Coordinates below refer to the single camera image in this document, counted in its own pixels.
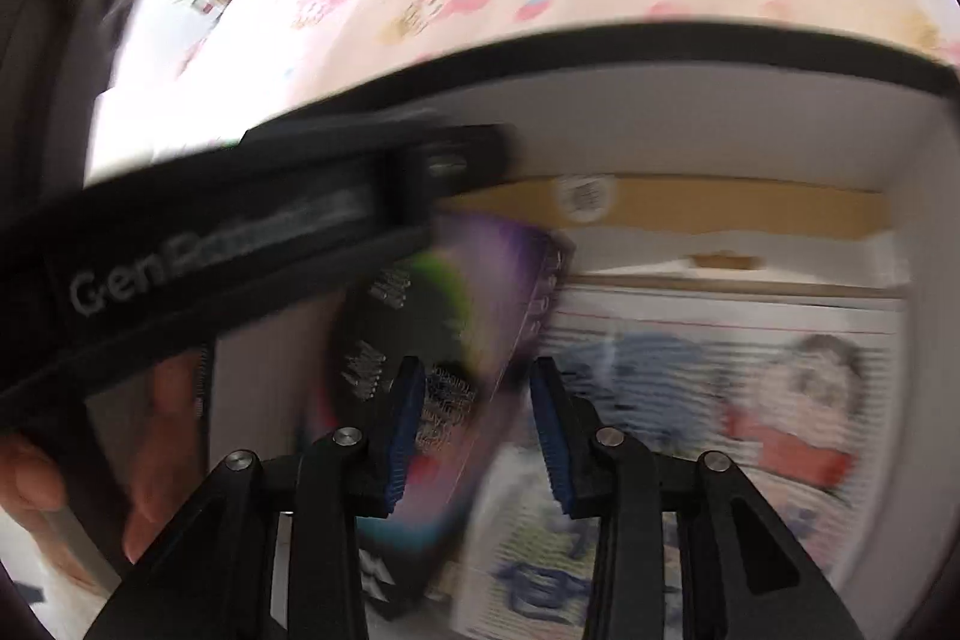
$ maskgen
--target sticker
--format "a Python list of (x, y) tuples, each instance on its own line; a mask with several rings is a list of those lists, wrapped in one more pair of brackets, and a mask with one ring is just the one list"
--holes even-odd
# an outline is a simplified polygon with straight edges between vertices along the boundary
[(573, 223), (596, 223), (613, 207), (616, 178), (610, 175), (560, 177), (557, 202)]

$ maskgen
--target open box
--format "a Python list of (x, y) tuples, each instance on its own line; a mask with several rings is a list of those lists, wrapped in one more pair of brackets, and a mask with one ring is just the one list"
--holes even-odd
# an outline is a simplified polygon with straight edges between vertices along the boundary
[[(865, 635), (886, 638), (938, 575), (960, 504), (952, 463), (960, 348), (947, 331), (960, 307), (957, 87), (949, 68), (879, 44), (656, 23), (492, 44), (305, 111), (400, 106), (458, 124), (509, 124), (521, 150), (515, 179), (528, 182), (464, 204), (539, 215), (541, 223), (552, 215), (568, 229), (576, 221), (545, 178), (632, 178), (616, 181), (608, 214), (627, 215), (659, 245), (624, 249), (616, 232), (584, 244), (584, 229), (573, 228), (581, 252), (589, 249), (574, 273), (616, 274), (622, 283), (625, 273), (659, 272), (681, 287), (707, 278), (714, 289), (904, 298), (905, 398), (889, 482), (840, 584)], [(631, 257), (651, 245), (659, 255)], [(730, 255), (717, 263), (724, 252), (732, 263)]]

